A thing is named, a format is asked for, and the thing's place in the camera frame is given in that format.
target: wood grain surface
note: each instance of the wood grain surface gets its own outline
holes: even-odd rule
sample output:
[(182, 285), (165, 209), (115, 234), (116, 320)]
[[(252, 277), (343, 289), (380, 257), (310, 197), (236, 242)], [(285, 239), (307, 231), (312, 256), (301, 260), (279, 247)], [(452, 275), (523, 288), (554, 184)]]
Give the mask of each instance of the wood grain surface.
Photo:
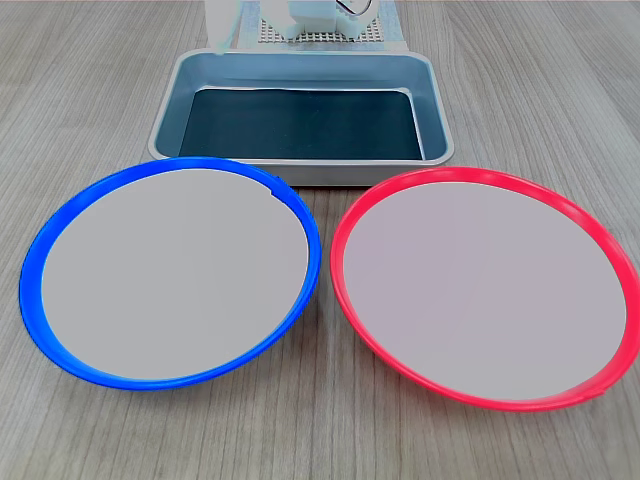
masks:
[[(410, 48), (438, 77), (450, 165), (556, 190), (638, 267), (640, 5), (399, 11)], [(374, 357), (328, 274), (332, 234), (360, 190), (301, 190), (325, 245), (316, 294), (280, 342), (235, 373), (120, 392), (40, 353), (17, 298), (30, 242), (72, 195), (150, 159), (174, 61), (205, 43), (200, 2), (0, 2), (0, 479), (639, 479), (637, 363), (588, 404), (516, 415), (444, 399)]]

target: blue plate rim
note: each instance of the blue plate rim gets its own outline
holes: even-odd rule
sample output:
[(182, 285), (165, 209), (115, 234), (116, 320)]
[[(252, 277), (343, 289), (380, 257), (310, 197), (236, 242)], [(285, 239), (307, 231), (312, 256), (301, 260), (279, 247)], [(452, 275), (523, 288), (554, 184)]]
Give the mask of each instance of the blue plate rim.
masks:
[[(68, 352), (54, 335), (42, 302), (42, 276), (55, 241), (71, 222), (100, 198), (142, 178), (184, 169), (219, 170), (245, 176), (271, 190), (300, 220), (309, 247), (309, 261), (298, 298), (284, 320), (262, 342), (243, 355), (205, 372), (162, 380), (138, 380), (97, 370)], [(302, 198), (280, 178), (249, 164), (216, 157), (175, 157), (154, 160), (128, 167), (92, 184), (60, 207), (40, 229), (31, 243), (22, 265), (19, 304), (23, 323), (40, 351), (61, 369), (80, 379), (104, 387), (133, 391), (182, 388), (225, 375), (268, 350), (302, 315), (318, 284), (322, 261), (322, 244), (317, 224)]]

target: red plate rim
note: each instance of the red plate rim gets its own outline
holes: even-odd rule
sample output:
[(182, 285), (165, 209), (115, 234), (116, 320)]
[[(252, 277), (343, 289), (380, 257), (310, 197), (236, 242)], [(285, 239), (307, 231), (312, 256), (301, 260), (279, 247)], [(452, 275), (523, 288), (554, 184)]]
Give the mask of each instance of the red plate rim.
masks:
[[(622, 286), (627, 308), (625, 332), (613, 358), (586, 382), (558, 395), (526, 401), (501, 401), (467, 395), (419, 375), (390, 355), (366, 330), (349, 299), (344, 281), (343, 258), (349, 236), (362, 216), (378, 202), (418, 185), (441, 182), (476, 183), (500, 187), (534, 198), (577, 223), (600, 246)], [(347, 210), (336, 229), (330, 253), (333, 288), (354, 330), (385, 363), (414, 382), (457, 401), (476, 407), (510, 412), (541, 412), (575, 406), (604, 394), (633, 365), (640, 350), (640, 279), (620, 244), (597, 220), (578, 205), (545, 187), (509, 174), (472, 167), (440, 167), (392, 177), (367, 190)]]

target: silver tray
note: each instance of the silver tray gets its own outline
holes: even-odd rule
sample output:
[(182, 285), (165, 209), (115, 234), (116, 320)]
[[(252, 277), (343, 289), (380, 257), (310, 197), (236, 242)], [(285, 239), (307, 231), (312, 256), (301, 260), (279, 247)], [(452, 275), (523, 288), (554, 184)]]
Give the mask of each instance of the silver tray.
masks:
[(440, 165), (453, 155), (433, 68), (421, 55), (386, 51), (216, 55), (201, 49), (182, 55), (174, 67), (149, 139), (155, 159), (179, 156), (193, 98), (211, 88), (388, 90), (409, 97), (421, 160), (232, 159), (260, 167), (291, 186), (371, 186), (402, 172)]

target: perforated platform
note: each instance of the perforated platform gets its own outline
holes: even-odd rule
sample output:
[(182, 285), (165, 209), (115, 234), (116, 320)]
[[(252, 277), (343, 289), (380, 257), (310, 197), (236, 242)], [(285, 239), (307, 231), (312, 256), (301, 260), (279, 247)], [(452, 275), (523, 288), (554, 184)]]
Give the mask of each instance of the perforated platform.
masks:
[(382, 23), (376, 18), (367, 29), (356, 39), (348, 39), (341, 33), (303, 33), (293, 40), (287, 40), (280, 35), (271, 25), (264, 20), (260, 20), (260, 36), (258, 43), (364, 43), (364, 42), (384, 42), (384, 32)]

